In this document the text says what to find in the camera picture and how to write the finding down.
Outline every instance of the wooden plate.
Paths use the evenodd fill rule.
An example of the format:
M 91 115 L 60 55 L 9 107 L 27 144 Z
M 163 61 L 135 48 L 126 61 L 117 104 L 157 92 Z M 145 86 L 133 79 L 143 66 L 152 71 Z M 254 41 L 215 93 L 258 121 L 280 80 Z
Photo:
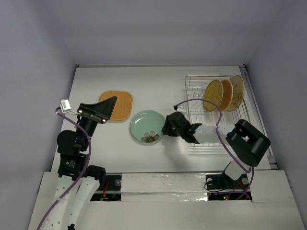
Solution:
M 222 111 L 224 111 L 228 108 L 228 106 L 230 105 L 232 101 L 232 97 L 234 94 L 234 88 L 232 87 L 232 83 L 230 80 L 222 80 L 221 83 L 223 85 L 224 93 L 223 93 L 222 102 L 219 105 L 219 107 Z
M 234 88 L 234 95 L 232 97 L 232 101 L 231 101 L 229 107 L 227 108 L 227 111 L 234 111 L 243 102 L 245 86 L 244 86 L 243 78 L 239 75 L 233 76 L 230 79 L 230 81 L 231 81 L 232 86 Z
M 101 102 L 113 96 L 117 96 L 117 101 L 110 120 L 123 121 L 131 114 L 133 101 L 132 95 L 125 91 L 106 91 L 99 97 L 99 101 Z
M 211 81 L 210 84 L 206 88 L 204 99 L 212 101 L 219 106 L 222 101 L 222 98 L 223 98 L 222 83 L 219 80 Z M 204 102 L 204 106 L 206 107 L 206 110 L 209 112 L 216 109 L 216 107 L 209 102 Z

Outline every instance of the gray wall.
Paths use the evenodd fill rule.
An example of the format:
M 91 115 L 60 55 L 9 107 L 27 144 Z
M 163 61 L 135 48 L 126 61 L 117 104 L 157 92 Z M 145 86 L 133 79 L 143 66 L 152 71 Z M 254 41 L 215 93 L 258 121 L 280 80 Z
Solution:
M 78 64 L 241 64 L 283 0 L 44 2 Z
M 248 64 L 251 84 L 307 227 L 307 1 L 287 0 Z
M 0 7 L 0 229 L 27 229 L 75 65 L 41 0 Z

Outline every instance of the dish rack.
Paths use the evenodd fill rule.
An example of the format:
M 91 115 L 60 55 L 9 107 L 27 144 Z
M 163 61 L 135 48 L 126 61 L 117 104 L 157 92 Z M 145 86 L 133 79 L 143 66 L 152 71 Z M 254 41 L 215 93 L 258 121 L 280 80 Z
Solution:
M 202 98 L 205 94 L 206 88 L 209 83 L 213 80 L 224 80 L 231 79 L 233 75 L 223 75 L 223 76 L 187 76 L 185 79 L 185 88 L 187 99 Z M 216 122 L 220 116 L 218 111 L 208 112 L 204 107 L 203 101 L 190 101 L 187 102 L 187 112 L 189 116 L 189 121 L 191 123 L 202 123 L 208 126 L 215 126 Z M 224 125 L 234 125 L 238 120 L 245 119 L 250 122 L 248 111 L 246 108 L 245 100 L 242 104 L 234 111 L 223 111 L 223 116 L 220 121 L 221 126 Z M 191 144 L 191 147 L 202 151 L 220 151 L 223 146 L 220 143 L 206 143 L 206 144 Z

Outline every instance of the flower pattern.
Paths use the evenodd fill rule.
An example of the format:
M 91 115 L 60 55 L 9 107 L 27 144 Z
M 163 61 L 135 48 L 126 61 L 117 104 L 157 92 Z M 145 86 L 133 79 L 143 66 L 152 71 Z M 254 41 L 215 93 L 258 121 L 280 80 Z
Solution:
M 150 143 L 158 140 L 160 136 L 155 134 L 155 132 L 151 131 L 150 133 L 145 133 L 144 137 L 141 138 L 142 142 Z

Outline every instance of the green plate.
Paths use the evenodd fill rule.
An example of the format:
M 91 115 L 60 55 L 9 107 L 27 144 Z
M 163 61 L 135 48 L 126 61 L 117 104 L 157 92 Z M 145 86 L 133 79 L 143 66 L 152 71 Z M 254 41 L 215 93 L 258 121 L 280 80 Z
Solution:
M 137 113 L 130 123 L 131 134 L 144 143 L 159 140 L 162 136 L 162 128 L 165 118 L 153 110 L 145 110 Z

